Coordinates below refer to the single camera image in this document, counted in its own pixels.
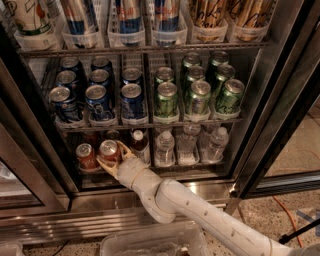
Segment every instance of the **water bottle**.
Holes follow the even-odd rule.
[[[159,167],[168,167],[174,164],[173,148],[174,138],[169,131],[162,132],[156,138],[155,165]]]
[[[208,159],[213,162],[218,162],[223,158],[223,151],[229,142],[229,135],[225,127],[219,127],[214,130],[210,136],[208,145]]]

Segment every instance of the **can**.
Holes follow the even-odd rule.
[[[210,91],[208,82],[201,80],[193,82],[185,101],[185,113],[204,115],[209,105]]]
[[[229,79],[224,83],[216,99],[215,110],[221,114],[237,113],[243,97],[244,84],[237,79]]]
[[[126,84],[121,89],[120,97],[123,118],[141,119],[146,117],[144,96],[140,85]]]
[[[155,0],[154,1],[154,26],[159,32],[175,32],[179,26],[180,0]],[[158,45],[170,46],[175,44],[174,40],[161,38],[158,34],[156,40]]]
[[[213,100],[215,100],[217,95],[219,95],[223,84],[227,80],[234,78],[235,73],[236,71],[231,65],[221,64],[218,66],[217,71],[215,73],[215,81],[212,83],[211,86],[211,98]]]
[[[143,91],[143,77],[142,72],[138,68],[126,68],[121,75],[121,88],[126,84],[138,84]]]
[[[217,72],[217,68],[221,64],[229,63],[229,55],[225,51],[214,51],[208,60],[208,67],[206,71],[206,81],[213,86],[215,81],[215,74]]]
[[[42,1],[3,0],[3,3],[20,35],[36,36],[53,33],[53,27]]]
[[[159,84],[164,82],[175,83],[174,72],[169,67],[160,67],[156,70],[154,77],[154,89],[157,90]]]
[[[49,93],[49,102],[62,122],[81,121],[82,113],[78,109],[77,100],[68,88],[53,88]]]
[[[188,69],[191,66],[201,66],[201,65],[202,65],[202,61],[198,53],[188,52],[184,55],[181,61],[181,68],[180,68],[180,87],[182,91],[185,91],[184,83],[185,83],[185,77]]]
[[[72,35],[89,35],[99,31],[92,0],[61,0],[69,31]],[[96,45],[93,38],[86,44],[75,44],[78,48],[92,48]]]
[[[82,143],[76,148],[76,156],[80,169],[83,171],[90,171],[99,167],[94,148],[88,143]]]
[[[88,109],[96,121],[108,121],[114,118],[111,98],[102,85],[91,85],[86,90]]]
[[[178,95],[174,83],[159,84],[155,95],[155,116],[169,118],[177,115]]]
[[[198,80],[205,80],[205,71],[203,69],[203,67],[201,66],[192,66],[188,69],[187,74],[186,74],[186,78],[185,78],[185,82],[184,82],[184,92],[183,95],[184,97],[186,97],[188,91],[191,88],[191,84],[194,81],[198,81]]]
[[[72,94],[77,99],[78,106],[81,109],[84,109],[85,104],[85,88],[83,88],[83,84],[77,79],[77,75],[75,72],[70,70],[61,71],[58,73],[56,78],[57,86],[64,86],[69,88]]]
[[[246,0],[238,16],[237,26],[243,28],[260,28],[266,26],[273,0]],[[254,41],[257,36],[238,35],[242,41]]]
[[[120,147],[114,140],[104,140],[99,147],[99,155],[106,161],[120,162],[122,159]]]

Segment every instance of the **can lid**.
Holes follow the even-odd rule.
[[[78,65],[79,61],[77,57],[65,57],[60,61],[60,65],[64,68],[73,68]]]
[[[194,81],[191,84],[191,89],[196,94],[206,95],[206,94],[210,93],[211,86],[206,81],[198,80],[198,81]]]
[[[77,148],[76,148],[76,155],[78,157],[86,157],[88,155],[90,155],[92,152],[92,147],[90,144],[88,143],[83,143],[80,144]]]
[[[214,66],[229,63],[229,55],[225,51],[215,51],[210,56],[210,62]]]
[[[57,75],[57,82],[59,84],[70,84],[75,80],[76,76],[76,73],[71,70],[61,71]]]
[[[160,67],[156,71],[156,77],[161,80],[169,80],[174,77],[174,72],[169,67]]]
[[[233,93],[242,93],[244,90],[244,84],[237,79],[229,79],[224,85],[228,91]]]
[[[90,100],[101,99],[107,93],[107,89],[100,84],[94,84],[86,90],[86,97]]]
[[[105,140],[101,143],[99,151],[105,156],[112,156],[118,150],[118,144],[114,140]]]
[[[109,72],[104,69],[96,69],[91,72],[90,80],[93,82],[101,83],[109,78]]]
[[[64,86],[55,87],[49,93],[49,100],[51,102],[62,102],[69,98],[70,93],[71,92],[67,87],[64,87]]]
[[[164,97],[171,97],[177,93],[178,89],[174,83],[163,82],[158,85],[157,91]]]
[[[141,94],[141,87],[138,84],[126,84],[122,87],[121,93],[124,97],[133,99]]]
[[[122,73],[122,78],[128,81],[134,81],[140,78],[141,71],[138,68],[127,68]]]

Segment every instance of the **speckled floor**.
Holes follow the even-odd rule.
[[[311,111],[282,150],[269,176],[313,171],[320,167],[320,111]],[[242,201],[233,216],[260,233],[276,241],[284,234],[294,232],[288,213],[280,206],[282,203],[296,228],[302,228],[320,218],[320,190],[285,194]],[[209,255],[234,255],[215,238],[204,232]],[[24,245],[26,256],[99,256],[103,237],[72,240],[39,245]],[[300,235],[300,241],[293,238],[286,245],[298,248],[320,243],[320,225]]]

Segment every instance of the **plastic bottle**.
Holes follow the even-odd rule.
[[[175,145],[174,138],[169,131],[162,132],[156,138],[155,164],[160,167],[173,165],[173,148]]]
[[[150,148],[147,137],[143,135],[141,130],[135,130],[132,134],[130,149],[145,164],[150,165]]]
[[[223,151],[229,142],[229,135],[225,127],[214,130],[210,136],[208,145],[208,159],[218,162],[223,158]]]

